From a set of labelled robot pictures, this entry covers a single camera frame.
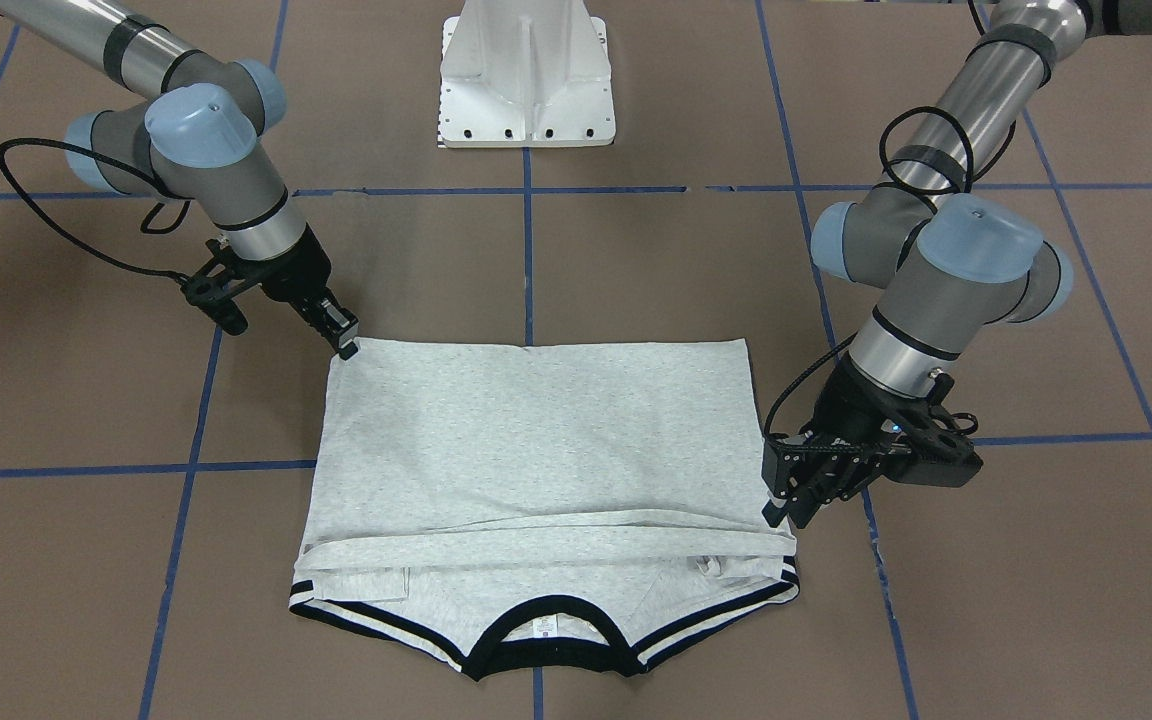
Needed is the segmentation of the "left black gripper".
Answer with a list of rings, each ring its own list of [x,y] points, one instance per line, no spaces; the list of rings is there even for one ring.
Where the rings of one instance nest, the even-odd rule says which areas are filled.
[[[770,492],[761,516],[770,528],[806,529],[823,507],[850,500],[879,478],[958,488],[983,468],[972,414],[948,414],[954,378],[931,373],[924,397],[896,395],[838,361],[812,418],[799,433],[764,430],[761,475]]]

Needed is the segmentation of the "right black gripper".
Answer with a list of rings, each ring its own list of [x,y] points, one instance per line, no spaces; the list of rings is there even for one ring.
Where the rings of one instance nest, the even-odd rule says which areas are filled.
[[[291,306],[334,347],[340,361],[353,359],[358,353],[358,318],[329,291],[332,263],[311,228],[291,249],[268,260],[243,259],[219,240],[209,240],[206,245],[211,258],[187,278],[182,293],[189,305],[197,306],[225,334],[247,332],[250,324],[236,297],[259,288],[270,300]]]

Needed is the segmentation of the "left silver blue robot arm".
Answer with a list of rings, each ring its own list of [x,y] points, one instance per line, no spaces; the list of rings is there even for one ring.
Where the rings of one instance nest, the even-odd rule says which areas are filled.
[[[881,296],[819,361],[831,374],[803,427],[778,433],[765,416],[770,526],[803,529],[878,478],[957,488],[982,469],[977,418],[945,406],[952,372],[986,325],[1036,323],[1064,304],[1074,270],[977,187],[1060,61],[1111,36],[1152,36],[1152,1],[1000,1],[941,99],[893,118],[919,120],[910,141],[890,150],[879,137],[867,196],[819,215],[814,266]]]

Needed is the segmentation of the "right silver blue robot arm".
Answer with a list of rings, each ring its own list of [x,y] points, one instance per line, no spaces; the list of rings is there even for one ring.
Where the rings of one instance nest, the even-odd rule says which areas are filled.
[[[262,136],[285,118],[285,88],[262,61],[219,61],[116,1],[0,1],[0,15],[141,96],[123,111],[73,120],[58,147],[74,176],[157,205],[198,206],[218,236],[192,274],[169,279],[228,334],[247,331],[238,293],[291,306],[342,359],[357,353],[357,316],[329,291],[329,264]]]

